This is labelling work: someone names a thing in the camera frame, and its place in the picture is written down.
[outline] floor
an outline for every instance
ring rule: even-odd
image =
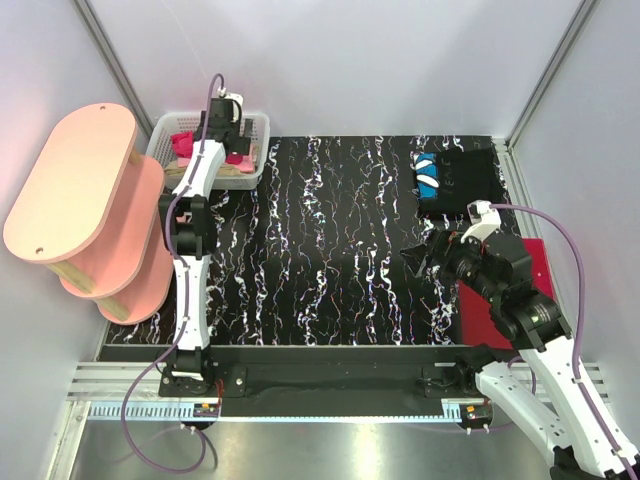
[[[213,192],[207,287],[217,345],[424,345],[459,341],[457,287],[416,280],[399,256],[462,216],[417,214],[412,155],[491,147],[482,136],[272,138],[257,190]],[[501,172],[496,162],[496,175]],[[508,201],[505,190],[504,200]],[[503,230],[517,233],[505,213]],[[165,345],[175,293],[105,344]]]
[[[185,432],[151,440],[167,428],[130,422],[133,438],[154,461],[173,468],[192,465],[200,442]],[[428,429],[438,428],[438,433]],[[203,466],[185,479],[280,480],[540,480],[549,470],[517,428],[467,436],[457,426],[219,423],[206,430],[218,457],[207,452]],[[93,421],[85,428],[74,480],[159,480],[176,478],[122,460],[131,449],[119,422]]]

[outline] marble tabletop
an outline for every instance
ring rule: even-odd
[[[415,279],[399,252],[434,226],[468,223],[418,214],[412,159],[491,145],[486,136],[272,138],[255,191],[210,198],[218,222],[207,286],[212,344],[456,343],[456,285]],[[504,186],[497,160],[495,174]],[[508,212],[503,230],[518,234]],[[105,344],[169,344],[175,322],[172,288],[148,321],[111,324]]]

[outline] gray floor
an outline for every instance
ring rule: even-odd
[[[139,443],[166,424],[131,423]],[[548,469],[516,428],[490,435],[437,433],[420,425],[233,424],[207,433],[219,458],[213,472],[210,453],[187,479],[548,479]],[[454,426],[431,428],[456,430]],[[197,460],[200,442],[176,431],[146,445],[153,460],[182,468]],[[76,461],[74,480],[157,480],[178,478],[152,470],[130,453],[117,422],[89,422]]]

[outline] white wall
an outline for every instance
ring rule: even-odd
[[[506,136],[578,0],[91,0],[152,117],[211,76],[274,135]]]
[[[68,1],[2,2],[0,64],[1,227],[58,120],[123,99]],[[0,478],[40,479],[77,361],[106,320],[3,242],[0,264]]]
[[[533,205],[561,220],[585,257],[585,356],[603,371],[618,421],[640,443],[640,3],[601,2],[549,88],[516,155]],[[576,313],[569,250],[544,237]]]

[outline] laundry basket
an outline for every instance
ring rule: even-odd
[[[256,171],[238,176],[217,176],[213,182],[214,190],[253,190],[258,185],[269,149],[269,117],[263,113],[243,114],[240,133],[244,133],[246,119],[253,120],[251,145],[258,148]],[[178,157],[171,148],[171,135],[184,132],[195,132],[200,124],[200,112],[178,112],[163,115],[156,128],[153,129],[146,154],[155,158],[163,168]]]

